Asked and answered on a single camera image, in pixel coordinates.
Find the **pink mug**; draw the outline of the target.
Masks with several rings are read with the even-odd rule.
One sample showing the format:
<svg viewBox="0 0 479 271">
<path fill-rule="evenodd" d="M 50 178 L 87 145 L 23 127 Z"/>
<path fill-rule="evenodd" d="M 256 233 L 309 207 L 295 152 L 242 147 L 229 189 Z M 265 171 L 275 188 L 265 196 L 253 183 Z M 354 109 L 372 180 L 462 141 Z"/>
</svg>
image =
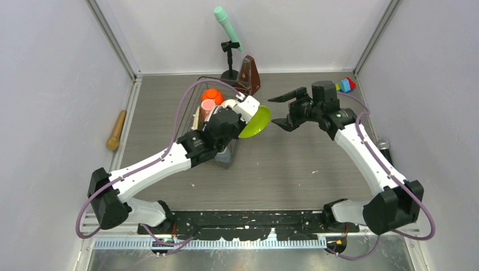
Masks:
<svg viewBox="0 0 479 271">
<path fill-rule="evenodd" d="M 214 110 L 216 107 L 216 103 L 212 99 L 205 99 L 202 101 L 200 105 L 200 118 L 201 121 L 206 121 L 206 118 Z"/>
</svg>

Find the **small grey patterned mug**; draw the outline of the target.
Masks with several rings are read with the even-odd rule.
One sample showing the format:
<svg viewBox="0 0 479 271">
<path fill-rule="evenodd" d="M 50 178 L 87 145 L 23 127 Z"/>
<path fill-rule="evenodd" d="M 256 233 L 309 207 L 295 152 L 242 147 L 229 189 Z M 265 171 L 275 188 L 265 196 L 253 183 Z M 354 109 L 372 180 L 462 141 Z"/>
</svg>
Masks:
<svg viewBox="0 0 479 271">
<path fill-rule="evenodd" d="M 233 154 L 230 147 L 226 147 L 222 152 L 218 152 L 215 161 L 223 164 L 231 164 L 233 162 Z"/>
</svg>

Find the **orange bowl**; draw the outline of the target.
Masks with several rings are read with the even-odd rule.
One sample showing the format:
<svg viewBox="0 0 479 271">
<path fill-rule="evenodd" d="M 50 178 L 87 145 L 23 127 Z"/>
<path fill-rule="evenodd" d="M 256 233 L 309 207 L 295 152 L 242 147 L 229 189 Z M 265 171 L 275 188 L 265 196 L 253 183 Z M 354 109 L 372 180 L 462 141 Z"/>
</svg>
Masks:
<svg viewBox="0 0 479 271">
<path fill-rule="evenodd" d="M 215 88 L 209 88 L 202 93 L 201 102 L 207 99 L 213 100 L 216 105 L 221 105 L 225 101 L 223 93 Z"/>
</svg>

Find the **black wire dish rack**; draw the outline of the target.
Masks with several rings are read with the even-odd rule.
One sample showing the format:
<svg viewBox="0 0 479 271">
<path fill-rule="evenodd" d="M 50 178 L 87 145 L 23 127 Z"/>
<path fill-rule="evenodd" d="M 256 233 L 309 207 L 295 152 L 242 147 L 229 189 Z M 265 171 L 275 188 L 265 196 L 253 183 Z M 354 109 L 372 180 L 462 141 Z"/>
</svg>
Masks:
<svg viewBox="0 0 479 271">
<path fill-rule="evenodd" d="M 201 76 L 198 78 L 198 80 L 199 81 L 203 80 L 203 82 L 196 85 L 193 88 L 193 90 L 189 94 L 187 94 L 184 104 L 181 107 L 182 115 L 178 120 L 176 137 L 179 137 L 185 134 L 186 132 L 191 131 L 191 125 L 193 122 L 193 113 L 196 110 L 196 108 L 201 105 L 201 96 L 205 90 L 209 88 L 218 89 L 223 93 L 225 100 L 236 98 L 236 91 L 238 91 L 234 87 L 236 80 L 225 80 L 225 79 L 219 79 L 219 78 L 210 77 L 210 76 Z M 235 88 L 236 91 L 233 91 L 230 88 L 222 84 L 219 84 L 218 83 L 219 81 L 222 81 L 230 85 L 231 87 Z"/>
</svg>

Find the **lime green plate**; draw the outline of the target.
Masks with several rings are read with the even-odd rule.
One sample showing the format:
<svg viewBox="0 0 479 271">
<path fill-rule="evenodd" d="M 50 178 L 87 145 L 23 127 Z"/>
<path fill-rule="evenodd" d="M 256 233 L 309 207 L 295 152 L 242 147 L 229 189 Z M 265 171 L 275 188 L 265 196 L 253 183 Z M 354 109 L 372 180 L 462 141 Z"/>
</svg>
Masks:
<svg viewBox="0 0 479 271">
<path fill-rule="evenodd" d="M 267 106 L 259 106 L 255 115 L 239 134 L 240 139 L 250 138 L 263 131 L 271 120 L 271 110 Z"/>
</svg>

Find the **white bowl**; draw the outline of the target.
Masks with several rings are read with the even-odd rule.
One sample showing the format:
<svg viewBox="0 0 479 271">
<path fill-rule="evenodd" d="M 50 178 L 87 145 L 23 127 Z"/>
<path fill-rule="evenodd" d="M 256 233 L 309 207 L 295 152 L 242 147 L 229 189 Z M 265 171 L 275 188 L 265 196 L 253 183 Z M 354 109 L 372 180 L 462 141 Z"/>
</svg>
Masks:
<svg viewBox="0 0 479 271">
<path fill-rule="evenodd" d="M 229 110 L 233 110 L 235 108 L 235 106 L 237 104 L 239 104 L 240 102 L 236 99 L 227 99 L 225 101 L 223 101 L 223 103 L 221 104 L 221 106 L 223 108 L 226 108 L 226 109 L 229 109 Z"/>
</svg>

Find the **woven bamboo plate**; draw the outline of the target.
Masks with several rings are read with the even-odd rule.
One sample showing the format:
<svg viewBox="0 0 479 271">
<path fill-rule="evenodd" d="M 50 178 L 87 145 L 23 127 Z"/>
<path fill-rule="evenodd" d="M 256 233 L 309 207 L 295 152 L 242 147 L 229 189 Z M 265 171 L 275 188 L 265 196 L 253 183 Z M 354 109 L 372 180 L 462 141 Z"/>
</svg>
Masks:
<svg viewBox="0 0 479 271">
<path fill-rule="evenodd" d="M 191 130 L 197 130 L 201 124 L 200 109 L 201 109 L 200 106 L 198 106 L 193 113 L 193 122 L 191 125 Z"/>
</svg>

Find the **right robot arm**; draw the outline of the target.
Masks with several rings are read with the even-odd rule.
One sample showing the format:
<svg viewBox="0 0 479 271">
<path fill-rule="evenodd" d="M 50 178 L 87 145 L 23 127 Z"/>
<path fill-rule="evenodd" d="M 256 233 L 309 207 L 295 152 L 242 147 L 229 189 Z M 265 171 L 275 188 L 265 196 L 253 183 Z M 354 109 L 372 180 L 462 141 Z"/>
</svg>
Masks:
<svg viewBox="0 0 479 271">
<path fill-rule="evenodd" d="M 342 108 L 336 86 L 331 81 L 317 81 L 312 93 L 301 87 L 270 102 L 288 103 L 287 117 L 272 122 L 292 132 L 303 123 L 318 123 L 351 158 L 371 191 L 367 202 L 339 199 L 323 207 L 324 228 L 338 231 L 345 223 L 367 226 L 377 235 L 414 223 L 420 214 L 424 188 L 419 181 L 409 181 L 400 174 L 367 136 L 364 126 L 350 108 Z"/>
</svg>

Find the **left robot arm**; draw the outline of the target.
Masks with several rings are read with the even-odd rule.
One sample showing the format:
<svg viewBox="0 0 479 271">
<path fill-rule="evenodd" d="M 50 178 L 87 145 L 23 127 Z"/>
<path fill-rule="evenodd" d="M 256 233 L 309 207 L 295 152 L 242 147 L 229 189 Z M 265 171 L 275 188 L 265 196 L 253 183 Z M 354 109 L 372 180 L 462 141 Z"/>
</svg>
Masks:
<svg viewBox="0 0 479 271">
<path fill-rule="evenodd" d="M 200 130 L 190 130 L 165 150 L 129 167 L 107 173 L 103 168 L 92 174 L 88 196 L 102 230 L 124 222 L 152 226 L 168 233 L 173 218 L 164 202 L 138 200 L 135 195 L 175 173 L 212 160 L 227 144 L 237 139 L 253 114 L 235 106 L 210 114 Z"/>
</svg>

